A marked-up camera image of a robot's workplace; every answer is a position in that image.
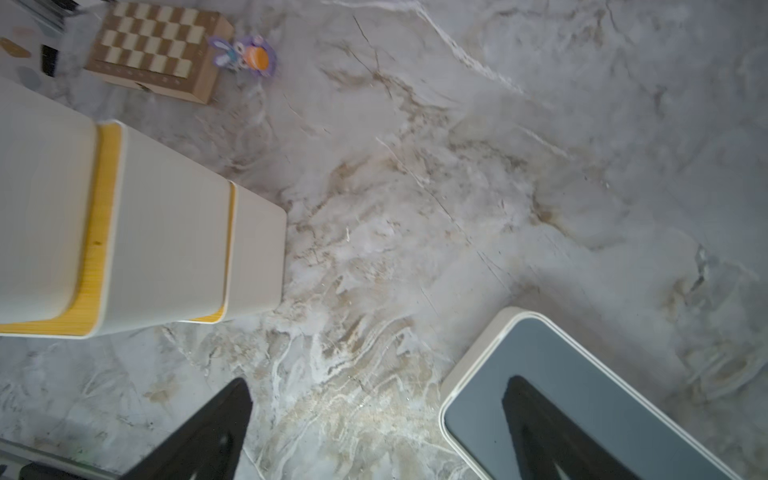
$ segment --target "chessboard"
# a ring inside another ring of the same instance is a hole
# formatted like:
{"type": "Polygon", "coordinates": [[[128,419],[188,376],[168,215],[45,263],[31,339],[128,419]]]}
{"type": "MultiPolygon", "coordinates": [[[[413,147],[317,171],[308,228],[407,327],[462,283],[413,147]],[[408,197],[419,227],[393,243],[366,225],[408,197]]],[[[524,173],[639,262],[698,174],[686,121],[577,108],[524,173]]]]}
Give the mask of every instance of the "chessboard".
{"type": "Polygon", "coordinates": [[[207,39],[232,34],[218,12],[118,2],[104,19],[85,68],[112,83],[207,103],[205,90],[218,74],[207,39]]]}

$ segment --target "purple toy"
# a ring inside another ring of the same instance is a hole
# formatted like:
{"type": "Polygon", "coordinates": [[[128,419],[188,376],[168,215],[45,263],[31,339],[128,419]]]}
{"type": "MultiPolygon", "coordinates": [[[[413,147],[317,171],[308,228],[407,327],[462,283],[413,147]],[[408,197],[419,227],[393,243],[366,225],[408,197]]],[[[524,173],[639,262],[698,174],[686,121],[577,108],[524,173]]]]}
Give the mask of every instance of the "purple toy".
{"type": "Polygon", "coordinates": [[[277,65],[277,56],[261,36],[244,37],[233,45],[221,37],[210,37],[208,43],[222,51],[214,57],[214,65],[230,70],[250,70],[257,77],[271,77],[277,65]]]}

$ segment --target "checkered pattern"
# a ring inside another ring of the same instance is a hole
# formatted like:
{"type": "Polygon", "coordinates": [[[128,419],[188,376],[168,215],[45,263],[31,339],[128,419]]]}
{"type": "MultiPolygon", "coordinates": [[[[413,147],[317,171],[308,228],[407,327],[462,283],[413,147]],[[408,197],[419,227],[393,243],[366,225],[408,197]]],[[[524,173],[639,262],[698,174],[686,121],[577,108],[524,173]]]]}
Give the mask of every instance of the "checkered pattern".
{"type": "Polygon", "coordinates": [[[117,3],[104,20],[94,60],[188,78],[207,46],[205,23],[194,8],[117,3]]]}

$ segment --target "marble floor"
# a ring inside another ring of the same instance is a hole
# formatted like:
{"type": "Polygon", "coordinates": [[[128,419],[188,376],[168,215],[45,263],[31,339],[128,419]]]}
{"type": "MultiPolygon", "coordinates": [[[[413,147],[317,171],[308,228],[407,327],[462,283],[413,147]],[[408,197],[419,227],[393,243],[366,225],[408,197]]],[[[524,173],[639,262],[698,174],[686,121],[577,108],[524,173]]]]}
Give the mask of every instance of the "marble floor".
{"type": "Polygon", "coordinates": [[[276,77],[207,106],[110,86],[81,69],[96,11],[48,94],[284,208],[283,303],[1,338],[2,438],[123,472],[242,376],[238,478],[476,478],[438,387],[519,305],[768,478],[765,2],[175,3],[268,38],[276,77]]]}

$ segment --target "black object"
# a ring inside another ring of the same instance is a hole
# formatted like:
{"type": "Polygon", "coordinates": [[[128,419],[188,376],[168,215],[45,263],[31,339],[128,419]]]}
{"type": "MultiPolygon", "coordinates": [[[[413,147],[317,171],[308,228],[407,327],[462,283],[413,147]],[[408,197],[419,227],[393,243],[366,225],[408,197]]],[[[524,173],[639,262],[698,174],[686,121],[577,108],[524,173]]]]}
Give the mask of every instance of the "black object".
{"type": "Polygon", "coordinates": [[[245,380],[233,380],[121,480],[231,480],[252,408],[245,380]]]}
{"type": "Polygon", "coordinates": [[[502,404],[522,480],[639,480],[523,377],[502,404]]]}
{"type": "Polygon", "coordinates": [[[18,480],[88,480],[71,473],[64,472],[55,467],[49,467],[41,463],[24,465],[18,472],[18,480]]]}
{"type": "Polygon", "coordinates": [[[75,2],[74,0],[51,0],[51,1],[68,12],[74,12],[74,10],[79,6],[78,3],[75,2]]]}
{"type": "Polygon", "coordinates": [[[53,77],[56,73],[56,62],[58,61],[58,50],[47,45],[40,48],[40,69],[48,77],[53,77]]]}

